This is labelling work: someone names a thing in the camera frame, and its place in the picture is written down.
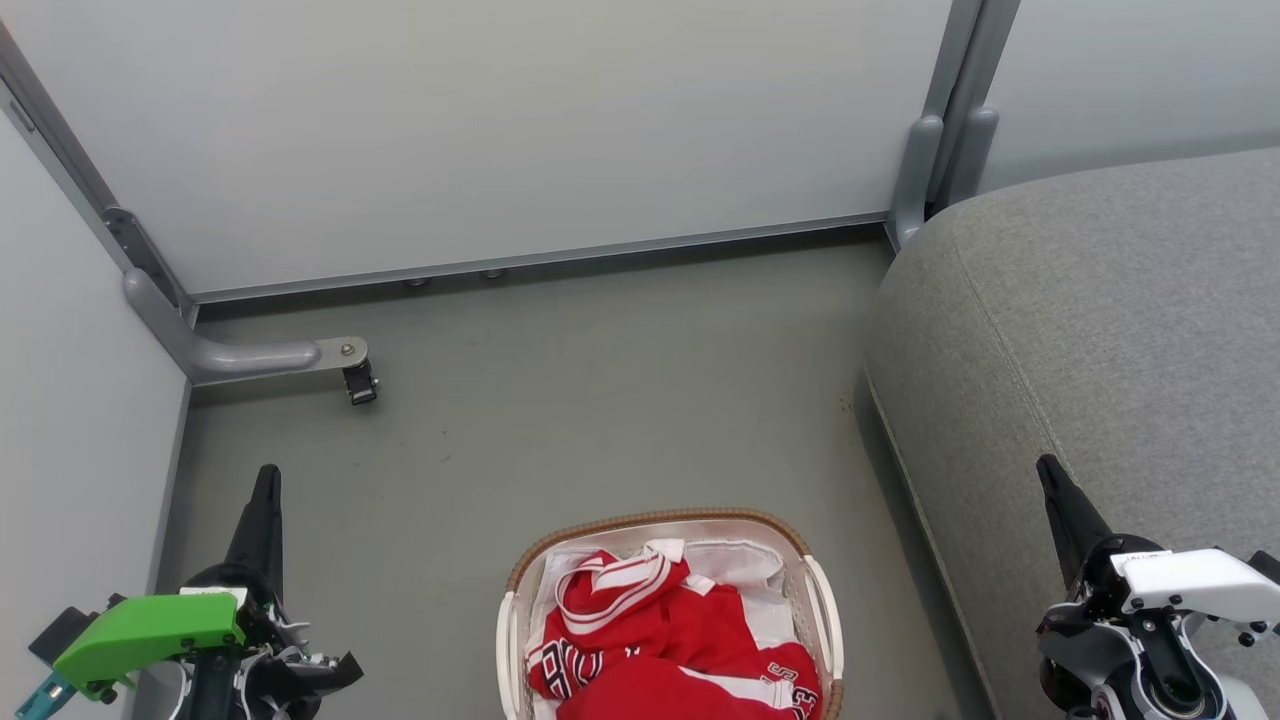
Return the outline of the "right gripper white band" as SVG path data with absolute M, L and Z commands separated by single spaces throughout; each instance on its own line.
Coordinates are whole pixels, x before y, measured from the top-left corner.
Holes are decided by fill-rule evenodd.
M 1193 644 L 1206 621 L 1231 623 L 1244 647 L 1277 634 L 1277 561 L 1222 550 L 1144 550 L 1114 536 L 1059 457 L 1036 470 L 1060 573 L 1061 603 L 1036 629 L 1039 684 L 1068 719 L 1263 719 L 1243 680 Z

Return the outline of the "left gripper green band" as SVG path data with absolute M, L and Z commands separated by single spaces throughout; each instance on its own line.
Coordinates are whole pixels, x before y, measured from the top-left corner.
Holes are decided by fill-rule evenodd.
M 364 669 L 314 653 L 283 606 L 282 471 L 259 469 L 225 562 L 174 594 L 114 594 L 102 612 L 69 607 L 52 623 L 52 710 L 81 696 L 111 705 L 140 674 L 174 665 L 174 719 L 312 719 Z

